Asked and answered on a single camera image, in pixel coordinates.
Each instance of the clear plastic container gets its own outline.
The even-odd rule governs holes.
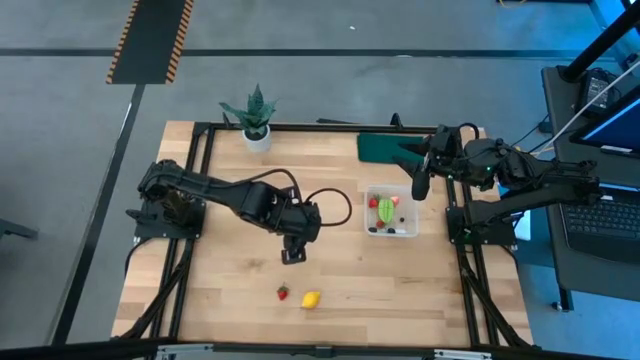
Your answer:
[[[398,204],[394,206],[392,220],[385,223],[383,228],[378,228],[376,223],[380,221],[378,207],[370,208],[369,201],[377,198],[380,200],[398,197]],[[418,235],[418,203],[411,198],[411,187],[399,185],[369,185],[364,194],[364,230],[371,236],[389,237],[415,237]]]

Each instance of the wooden tabletop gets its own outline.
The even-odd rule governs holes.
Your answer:
[[[184,166],[192,122],[167,123],[158,159]],[[463,131],[463,136],[470,133]],[[358,161],[356,133],[279,132],[266,154],[249,153],[239,132],[216,131],[209,175],[235,181],[284,167],[296,177],[303,197],[323,187],[343,190],[353,202],[351,220],[323,228],[307,245],[305,263],[282,265],[282,238],[251,226],[223,206],[207,203],[203,234],[194,250],[180,339],[288,344],[384,346],[469,346],[455,249],[448,242],[443,179],[431,181],[419,203],[420,234],[415,238],[371,237],[364,231],[364,192],[374,184],[409,185],[395,165]],[[199,169],[202,148],[194,169]],[[283,175],[265,179],[289,186]],[[496,191],[474,199],[496,200]],[[332,193],[314,197],[323,222],[342,219],[344,200]],[[167,240],[153,240],[131,260],[113,326],[128,330],[158,290]],[[516,331],[531,333],[512,258],[497,246],[484,246],[491,295]],[[276,289],[286,283],[289,297]],[[300,308],[303,294],[322,293],[314,310]],[[168,331],[168,301],[162,334]],[[482,307],[476,299],[481,338],[486,341]]]

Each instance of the laptop keyboard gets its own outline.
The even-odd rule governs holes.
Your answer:
[[[640,201],[601,201],[563,209],[568,232],[640,240]]]

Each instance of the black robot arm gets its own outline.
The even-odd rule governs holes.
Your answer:
[[[506,144],[502,139],[476,139],[460,145],[460,127],[440,125],[436,134],[421,144],[401,147],[424,156],[423,163],[394,160],[413,179],[412,196],[424,200],[429,180],[442,176],[477,187],[491,189],[497,178],[510,191],[496,202],[474,200],[464,205],[467,227],[482,227],[496,221],[511,221],[513,213],[556,203],[592,204],[602,193],[597,177],[589,176],[591,161],[566,163],[538,160]]]
[[[311,201],[302,202],[297,186],[278,189],[252,180],[230,183],[186,171],[172,160],[162,160],[151,164],[138,185],[138,191],[144,200],[162,203],[165,222],[184,227],[193,221],[189,210],[194,198],[224,205],[242,220],[283,235],[284,264],[305,261],[304,246],[315,241],[320,231],[318,205]]]

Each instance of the green towel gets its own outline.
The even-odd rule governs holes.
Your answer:
[[[395,164],[392,156],[401,156],[407,160],[422,162],[424,159],[407,151],[399,143],[420,144],[420,136],[399,136],[361,133],[358,135],[358,159],[362,162]]]

